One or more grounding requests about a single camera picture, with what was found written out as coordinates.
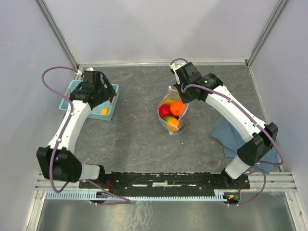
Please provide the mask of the small yellow fruit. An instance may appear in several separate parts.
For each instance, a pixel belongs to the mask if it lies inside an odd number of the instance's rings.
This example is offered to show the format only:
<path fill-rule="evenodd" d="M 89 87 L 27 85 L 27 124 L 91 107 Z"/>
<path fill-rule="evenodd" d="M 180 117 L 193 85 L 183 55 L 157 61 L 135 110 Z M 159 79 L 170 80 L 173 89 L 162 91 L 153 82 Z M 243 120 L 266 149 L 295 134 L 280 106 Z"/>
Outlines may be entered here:
<path fill-rule="evenodd" d="M 103 108 L 101 111 L 100 111 L 100 114 L 102 115 L 107 115 L 109 113 L 109 108 L 108 107 L 105 107 Z"/>

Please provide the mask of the yellow orange round fruit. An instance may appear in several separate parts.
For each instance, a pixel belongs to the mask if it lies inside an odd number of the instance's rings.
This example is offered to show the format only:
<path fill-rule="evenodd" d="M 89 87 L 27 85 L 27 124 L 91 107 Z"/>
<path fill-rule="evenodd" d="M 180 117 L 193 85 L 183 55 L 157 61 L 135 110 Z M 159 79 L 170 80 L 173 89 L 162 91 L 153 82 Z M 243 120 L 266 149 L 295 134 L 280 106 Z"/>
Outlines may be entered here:
<path fill-rule="evenodd" d="M 165 99 L 163 104 L 167 104 L 167 105 L 171 105 L 172 103 L 174 103 L 175 101 L 172 99 Z"/>

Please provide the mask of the clear zip top bag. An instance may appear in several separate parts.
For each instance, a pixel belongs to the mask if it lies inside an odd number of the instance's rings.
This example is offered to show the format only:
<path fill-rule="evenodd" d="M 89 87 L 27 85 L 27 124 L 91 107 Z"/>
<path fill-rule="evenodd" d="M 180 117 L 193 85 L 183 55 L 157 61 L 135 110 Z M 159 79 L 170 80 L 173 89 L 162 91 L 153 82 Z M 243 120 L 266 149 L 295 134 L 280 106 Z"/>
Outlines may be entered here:
<path fill-rule="evenodd" d="M 157 107 L 157 115 L 158 115 L 158 108 L 163 104 L 165 99 L 172 99 L 174 101 L 182 101 L 179 96 L 179 93 L 175 89 L 173 89 L 171 86 L 168 86 L 166 95 L 164 96 L 164 98 L 161 100 L 161 102 L 159 103 Z M 158 115 L 159 121 L 161 122 L 162 126 L 168 131 L 170 135 L 176 135 L 176 134 L 180 134 L 181 132 L 183 132 L 184 126 L 186 124 L 186 117 L 187 117 L 187 112 L 189 108 L 188 103 L 184 103 L 184 104 L 185 104 L 185 111 L 179 117 L 172 115 L 172 117 L 175 117 L 180 122 L 180 128 L 177 131 L 168 130 L 166 128 L 166 122 Z"/>

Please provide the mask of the red apple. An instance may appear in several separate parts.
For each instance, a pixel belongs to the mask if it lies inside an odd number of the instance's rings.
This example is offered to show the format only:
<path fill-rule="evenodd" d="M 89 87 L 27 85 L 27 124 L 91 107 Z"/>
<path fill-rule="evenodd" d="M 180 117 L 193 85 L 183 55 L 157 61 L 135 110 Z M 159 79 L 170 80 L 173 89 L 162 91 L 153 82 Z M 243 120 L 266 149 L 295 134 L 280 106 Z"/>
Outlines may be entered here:
<path fill-rule="evenodd" d="M 172 116 L 171 110 L 170 110 L 170 105 L 169 104 L 162 104 L 158 108 L 158 115 L 161 118 L 164 118 L 165 116 Z"/>

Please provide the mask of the green yellow mango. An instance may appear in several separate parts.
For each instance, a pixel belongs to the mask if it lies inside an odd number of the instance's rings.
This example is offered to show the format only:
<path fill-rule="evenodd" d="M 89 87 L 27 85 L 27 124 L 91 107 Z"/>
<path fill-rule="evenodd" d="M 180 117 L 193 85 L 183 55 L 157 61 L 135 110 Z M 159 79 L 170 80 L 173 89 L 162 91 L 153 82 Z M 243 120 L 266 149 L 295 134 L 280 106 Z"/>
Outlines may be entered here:
<path fill-rule="evenodd" d="M 166 128 L 170 131 L 177 131 L 180 128 L 180 122 L 172 116 L 165 116 L 163 120 L 166 122 Z"/>

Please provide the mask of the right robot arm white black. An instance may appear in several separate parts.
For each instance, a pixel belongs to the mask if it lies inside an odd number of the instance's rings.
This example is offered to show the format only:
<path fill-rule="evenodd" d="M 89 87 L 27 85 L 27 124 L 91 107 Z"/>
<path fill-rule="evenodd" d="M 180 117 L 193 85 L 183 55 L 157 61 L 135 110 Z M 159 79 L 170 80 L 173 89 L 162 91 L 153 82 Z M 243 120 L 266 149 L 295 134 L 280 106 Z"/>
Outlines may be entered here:
<path fill-rule="evenodd" d="M 202 75 L 191 62 L 183 60 L 180 64 L 172 61 L 171 72 L 175 75 L 181 100 L 190 103 L 203 101 L 215 108 L 237 130 L 244 145 L 237 150 L 236 157 L 223 170 L 221 184 L 232 188 L 238 178 L 253 167 L 272 148 L 277 148 L 278 127 L 266 124 L 242 106 L 229 92 L 223 82 L 214 74 Z"/>

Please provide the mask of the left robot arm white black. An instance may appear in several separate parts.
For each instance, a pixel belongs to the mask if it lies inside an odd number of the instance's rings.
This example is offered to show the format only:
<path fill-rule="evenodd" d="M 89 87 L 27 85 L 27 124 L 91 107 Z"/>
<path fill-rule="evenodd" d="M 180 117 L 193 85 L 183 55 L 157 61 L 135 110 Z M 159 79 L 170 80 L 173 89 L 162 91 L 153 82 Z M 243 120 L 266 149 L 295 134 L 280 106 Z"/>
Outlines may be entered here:
<path fill-rule="evenodd" d="M 36 155 L 44 178 L 73 183 L 90 180 L 100 188 L 106 184 L 103 166 L 79 161 L 74 155 L 75 146 L 86 119 L 111 121 L 119 86 L 110 84 L 103 72 L 93 68 L 76 74 L 82 80 L 73 80 L 68 87 L 70 95 L 63 97 L 63 121 L 49 144 L 39 147 Z"/>

